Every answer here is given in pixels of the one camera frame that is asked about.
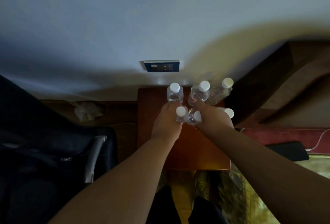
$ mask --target plastic bottle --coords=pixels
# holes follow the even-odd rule
[[[231,108],[225,108],[225,107],[218,107],[218,108],[225,111],[225,113],[227,113],[230,118],[234,117],[234,111]]]
[[[184,89],[178,83],[173,82],[167,88],[167,100],[168,101],[177,101],[182,103],[184,100]]]
[[[177,107],[177,122],[185,123],[188,120],[188,109],[185,106]]]
[[[188,112],[188,121],[187,123],[189,125],[196,125],[198,122],[202,121],[202,117],[201,117],[201,113],[195,109],[195,108],[191,108]]]
[[[206,101],[208,99],[210,83],[208,81],[202,81],[200,84],[191,87],[191,91],[188,97],[188,103],[194,107],[196,101]]]
[[[205,102],[208,105],[215,105],[230,95],[234,81],[232,78],[225,78],[221,84],[211,86],[210,96]]]

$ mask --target white wall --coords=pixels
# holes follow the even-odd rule
[[[0,0],[0,74],[42,99],[136,100],[146,85],[237,80],[278,42],[329,35],[330,0]],[[184,69],[147,73],[151,59]]]

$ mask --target forearm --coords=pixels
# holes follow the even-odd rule
[[[81,191],[50,223],[145,223],[174,141],[151,139]]]
[[[328,179],[231,128],[219,131],[213,142],[229,156],[281,223],[329,221]]]

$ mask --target plastic bag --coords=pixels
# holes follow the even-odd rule
[[[92,102],[83,102],[79,105],[76,102],[70,102],[76,106],[75,114],[80,122],[93,121],[96,117],[102,116],[101,109]]]

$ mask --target white cable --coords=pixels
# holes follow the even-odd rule
[[[312,151],[313,149],[315,149],[315,148],[318,146],[318,144],[320,143],[320,140],[322,139],[322,136],[324,135],[324,133],[327,132],[328,130],[330,130],[330,128],[328,128],[327,130],[324,130],[324,132],[321,134],[321,136],[320,136],[318,142],[316,143],[315,147],[313,147],[313,148],[306,148],[305,150],[306,150],[307,152],[309,152],[309,151]]]

